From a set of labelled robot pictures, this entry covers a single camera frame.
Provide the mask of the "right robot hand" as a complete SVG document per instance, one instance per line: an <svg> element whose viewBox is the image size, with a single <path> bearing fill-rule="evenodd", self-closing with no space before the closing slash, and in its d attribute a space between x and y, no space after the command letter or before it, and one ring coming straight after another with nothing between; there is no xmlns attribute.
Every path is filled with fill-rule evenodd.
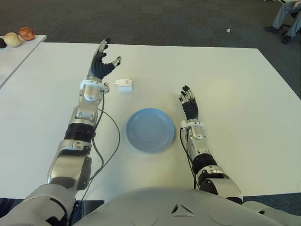
<svg viewBox="0 0 301 226"><path fill-rule="evenodd" d="M187 121L198 121L198 105L193 92L187 85L183 86L178 99L182 105Z"/></svg>

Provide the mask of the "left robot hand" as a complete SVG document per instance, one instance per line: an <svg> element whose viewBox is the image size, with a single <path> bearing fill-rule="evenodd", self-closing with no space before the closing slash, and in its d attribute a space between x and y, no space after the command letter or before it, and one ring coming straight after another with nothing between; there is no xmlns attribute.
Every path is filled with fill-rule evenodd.
<svg viewBox="0 0 301 226"><path fill-rule="evenodd" d="M93 55L87 77L95 77L102 80L121 64L120 56L110 63L103 62L103 58L107 55L105 50L108 48L110 42L111 38L105 38L98 45Z"/></svg>

